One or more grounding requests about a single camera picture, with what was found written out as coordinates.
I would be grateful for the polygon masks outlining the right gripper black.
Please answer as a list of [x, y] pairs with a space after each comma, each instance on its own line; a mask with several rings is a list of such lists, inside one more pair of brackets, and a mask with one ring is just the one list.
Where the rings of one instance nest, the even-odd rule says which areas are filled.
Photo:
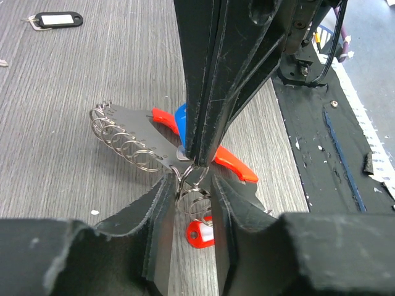
[[[213, 161], [231, 122], [277, 68], [285, 86], [328, 83], [346, 12], [345, 1], [175, 1], [174, 7], [186, 82], [185, 150], [200, 167]], [[322, 64], [314, 33], [332, 9], [338, 16]]]

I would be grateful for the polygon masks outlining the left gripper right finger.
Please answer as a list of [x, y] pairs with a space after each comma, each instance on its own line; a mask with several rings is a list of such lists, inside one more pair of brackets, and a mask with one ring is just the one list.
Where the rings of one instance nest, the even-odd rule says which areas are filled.
[[393, 295], [394, 216], [274, 218], [224, 178], [210, 182], [220, 295]]

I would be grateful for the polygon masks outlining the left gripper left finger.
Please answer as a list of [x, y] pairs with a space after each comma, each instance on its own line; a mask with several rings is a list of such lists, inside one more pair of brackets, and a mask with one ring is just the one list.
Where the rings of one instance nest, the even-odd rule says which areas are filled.
[[167, 295], [174, 175], [89, 226], [78, 220], [1, 220], [2, 295]]

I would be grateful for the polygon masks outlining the red key tag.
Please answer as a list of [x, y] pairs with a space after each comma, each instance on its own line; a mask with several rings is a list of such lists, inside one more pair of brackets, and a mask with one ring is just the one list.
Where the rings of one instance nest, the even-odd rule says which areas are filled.
[[186, 239], [195, 249], [214, 246], [214, 230], [212, 217], [207, 216], [204, 221], [192, 220], [186, 228]]

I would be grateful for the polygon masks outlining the blue key tag with key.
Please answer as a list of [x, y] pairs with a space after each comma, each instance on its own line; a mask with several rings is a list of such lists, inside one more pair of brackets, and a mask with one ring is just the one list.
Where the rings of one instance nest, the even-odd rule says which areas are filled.
[[186, 156], [185, 144], [186, 144], [186, 103], [181, 105], [175, 112], [175, 122], [178, 128], [181, 146], [177, 149], [177, 159], [181, 161], [188, 161], [189, 158]]

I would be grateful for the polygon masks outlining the red keyring holder with rings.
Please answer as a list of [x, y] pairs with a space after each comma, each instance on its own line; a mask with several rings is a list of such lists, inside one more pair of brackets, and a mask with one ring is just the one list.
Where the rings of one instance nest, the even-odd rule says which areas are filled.
[[172, 143], [164, 131], [178, 136], [174, 116], [161, 109], [132, 110], [110, 102], [89, 111], [95, 136], [116, 154], [140, 170], [169, 169], [176, 176], [176, 207], [194, 221], [211, 212], [210, 181], [220, 175], [244, 198], [263, 210], [257, 198], [257, 175], [229, 150], [220, 146], [208, 168], [194, 165], [181, 145]]

